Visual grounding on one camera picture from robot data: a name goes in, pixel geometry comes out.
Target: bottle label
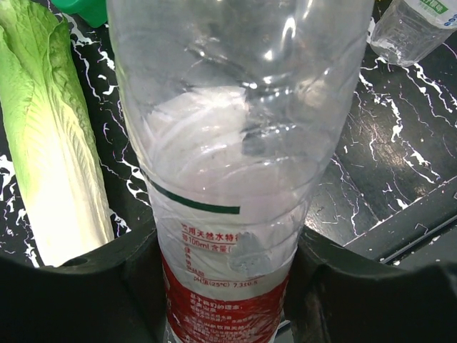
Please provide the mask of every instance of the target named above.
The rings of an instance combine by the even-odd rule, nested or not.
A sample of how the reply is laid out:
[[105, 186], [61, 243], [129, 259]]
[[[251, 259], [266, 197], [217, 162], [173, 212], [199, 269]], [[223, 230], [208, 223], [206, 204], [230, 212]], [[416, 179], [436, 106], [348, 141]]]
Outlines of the bottle label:
[[[185, 288], [162, 258], [167, 319], [185, 343], [267, 343], [278, 328], [288, 279], [261, 296], [224, 301]], [[249, 288], [250, 282], [214, 282], [215, 287]]]
[[430, 24], [440, 29], [457, 29], [457, 3], [454, 0], [404, 0]]
[[238, 221], [243, 205], [198, 202], [144, 172], [162, 251], [167, 318], [178, 342], [269, 343], [281, 320], [299, 230]]

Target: green line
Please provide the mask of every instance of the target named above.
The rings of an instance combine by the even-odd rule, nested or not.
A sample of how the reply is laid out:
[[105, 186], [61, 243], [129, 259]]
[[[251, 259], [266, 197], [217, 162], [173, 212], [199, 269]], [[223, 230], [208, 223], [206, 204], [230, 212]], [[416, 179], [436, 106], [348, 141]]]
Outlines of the green line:
[[184, 197], [179, 196], [178, 194], [171, 193], [167, 191], [163, 187], [160, 187], [154, 181], [152, 181], [146, 172], [143, 171], [144, 177], [147, 178], [148, 182], [152, 184], [152, 186], [158, 191], [160, 194], [164, 195], [165, 197], [173, 200], [174, 202], [178, 202], [179, 204], [183, 204], [184, 206], [191, 207], [192, 209], [199, 209], [205, 212], [213, 212], [213, 213], [221, 213], [221, 214], [240, 214], [240, 206], [219, 206], [219, 205], [210, 205], [204, 204], [202, 202], [195, 202], [194, 200], [190, 200]]

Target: bottle cap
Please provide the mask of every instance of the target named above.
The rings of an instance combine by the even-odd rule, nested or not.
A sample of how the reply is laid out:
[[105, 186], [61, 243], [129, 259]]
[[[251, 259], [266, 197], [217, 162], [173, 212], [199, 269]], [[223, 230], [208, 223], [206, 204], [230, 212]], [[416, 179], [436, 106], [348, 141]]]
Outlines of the bottle cap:
[[87, 24], [96, 28], [106, 23], [106, 0], [51, 0], [65, 14], [78, 14]]

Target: water bottle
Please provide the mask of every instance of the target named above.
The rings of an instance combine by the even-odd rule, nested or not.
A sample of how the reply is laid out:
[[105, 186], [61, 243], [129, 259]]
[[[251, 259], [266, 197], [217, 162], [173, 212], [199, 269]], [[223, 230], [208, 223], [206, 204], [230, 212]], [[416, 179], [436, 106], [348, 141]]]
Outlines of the water bottle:
[[393, 0], [371, 35], [371, 48], [388, 63], [411, 66], [457, 30], [456, 0]]
[[274, 340], [368, 0], [111, 0], [121, 103], [162, 252], [166, 342]]

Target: plastic water bottle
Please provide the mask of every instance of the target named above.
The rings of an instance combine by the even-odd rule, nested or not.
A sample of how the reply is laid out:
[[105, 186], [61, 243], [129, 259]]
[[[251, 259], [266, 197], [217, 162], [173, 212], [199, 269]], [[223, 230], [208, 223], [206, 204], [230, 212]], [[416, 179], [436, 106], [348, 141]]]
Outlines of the plastic water bottle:
[[168, 342], [267, 343], [351, 105], [367, 0], [111, 0]]
[[456, 0], [393, 0], [371, 35], [388, 63], [411, 66], [457, 30]]

